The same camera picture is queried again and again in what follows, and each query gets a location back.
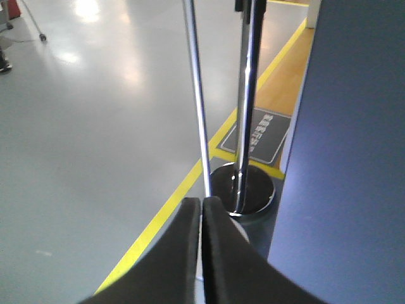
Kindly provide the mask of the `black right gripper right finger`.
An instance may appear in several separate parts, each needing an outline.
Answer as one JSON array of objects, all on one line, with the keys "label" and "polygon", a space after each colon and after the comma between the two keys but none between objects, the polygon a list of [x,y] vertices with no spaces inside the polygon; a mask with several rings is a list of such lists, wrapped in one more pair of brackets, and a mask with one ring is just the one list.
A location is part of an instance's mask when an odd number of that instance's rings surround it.
[{"label": "black right gripper right finger", "polygon": [[202,204],[206,303],[323,303],[272,267],[243,238],[218,197]]}]

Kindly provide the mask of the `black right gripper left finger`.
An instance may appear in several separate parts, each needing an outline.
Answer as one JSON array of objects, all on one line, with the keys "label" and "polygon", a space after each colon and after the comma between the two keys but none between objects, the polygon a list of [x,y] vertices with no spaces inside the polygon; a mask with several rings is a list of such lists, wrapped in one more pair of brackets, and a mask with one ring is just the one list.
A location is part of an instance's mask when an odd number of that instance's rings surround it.
[{"label": "black right gripper left finger", "polygon": [[82,303],[194,303],[201,203],[184,198],[158,242],[113,284]]}]

